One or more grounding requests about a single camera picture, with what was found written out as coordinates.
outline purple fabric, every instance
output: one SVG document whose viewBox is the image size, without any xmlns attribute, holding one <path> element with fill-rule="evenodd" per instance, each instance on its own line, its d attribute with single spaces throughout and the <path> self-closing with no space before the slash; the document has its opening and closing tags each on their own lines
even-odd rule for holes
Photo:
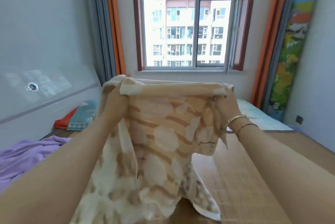
<svg viewBox="0 0 335 224">
<path fill-rule="evenodd" d="M 0 151 L 0 191 L 70 139 L 51 136 L 40 141 L 22 140 Z"/>
</svg>

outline hand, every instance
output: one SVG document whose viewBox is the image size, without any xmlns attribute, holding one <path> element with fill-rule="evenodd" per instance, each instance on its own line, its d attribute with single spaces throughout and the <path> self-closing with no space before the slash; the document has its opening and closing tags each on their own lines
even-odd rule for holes
<svg viewBox="0 0 335 224">
<path fill-rule="evenodd" d="M 129 97 L 120 95 L 121 84 L 122 82 L 108 94 L 105 109 L 102 113 L 104 119 L 116 124 L 127 114 L 129 106 Z"/>
<path fill-rule="evenodd" d="M 228 120 L 234 116 L 242 115 L 234 92 L 231 92 L 226 96 L 216 96 L 215 103 L 223 121 L 228 122 Z"/>
</svg>

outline towel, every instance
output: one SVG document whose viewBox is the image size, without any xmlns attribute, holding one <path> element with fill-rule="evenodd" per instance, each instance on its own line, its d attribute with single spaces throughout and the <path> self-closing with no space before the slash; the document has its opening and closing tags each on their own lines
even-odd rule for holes
<svg viewBox="0 0 335 224">
<path fill-rule="evenodd" d="M 40 141 L 22 140 L 0 151 L 0 191 L 70 139 L 51 136 Z"/>
<path fill-rule="evenodd" d="M 213 96 L 231 85 L 112 78 L 103 85 L 97 116 L 122 81 L 129 112 L 114 128 L 71 223 L 136 223 L 169 217 L 181 197 L 220 221 L 220 210 L 192 166 L 192 154 L 212 155 L 225 122 Z"/>
</svg>

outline thin bracelet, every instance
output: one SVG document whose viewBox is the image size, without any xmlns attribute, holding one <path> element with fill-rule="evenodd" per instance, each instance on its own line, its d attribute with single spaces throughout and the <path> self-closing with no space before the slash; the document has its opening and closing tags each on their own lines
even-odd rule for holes
<svg viewBox="0 0 335 224">
<path fill-rule="evenodd" d="M 256 124 L 253 124 L 253 123 L 243 125 L 243 126 L 237 131 L 237 133 L 236 133 L 237 139 L 238 139 L 239 141 L 240 141 L 240 136 L 239 136 L 240 130 L 241 130 L 243 127 L 247 126 L 247 125 L 255 125 L 256 127 L 258 127 Z"/>
<path fill-rule="evenodd" d="M 233 118 L 229 119 L 229 120 L 228 120 L 228 124 L 230 124 L 233 120 L 235 120 L 235 119 L 237 119 L 237 118 L 240 118 L 240 117 L 247 118 L 246 115 L 237 115 L 237 116 L 234 116 Z"/>
</svg>

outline glass pane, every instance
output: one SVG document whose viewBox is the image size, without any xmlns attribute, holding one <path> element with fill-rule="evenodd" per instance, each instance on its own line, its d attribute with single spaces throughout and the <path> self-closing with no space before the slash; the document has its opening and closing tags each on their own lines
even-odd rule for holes
<svg viewBox="0 0 335 224">
<path fill-rule="evenodd" d="M 224 66 L 230 4 L 231 0 L 200 1 L 197 66 Z M 202 9 L 208 10 L 203 19 Z"/>
<path fill-rule="evenodd" d="M 195 0 L 143 0 L 143 5 L 146 66 L 192 66 Z M 204 8 L 203 18 L 208 14 Z"/>
</svg>

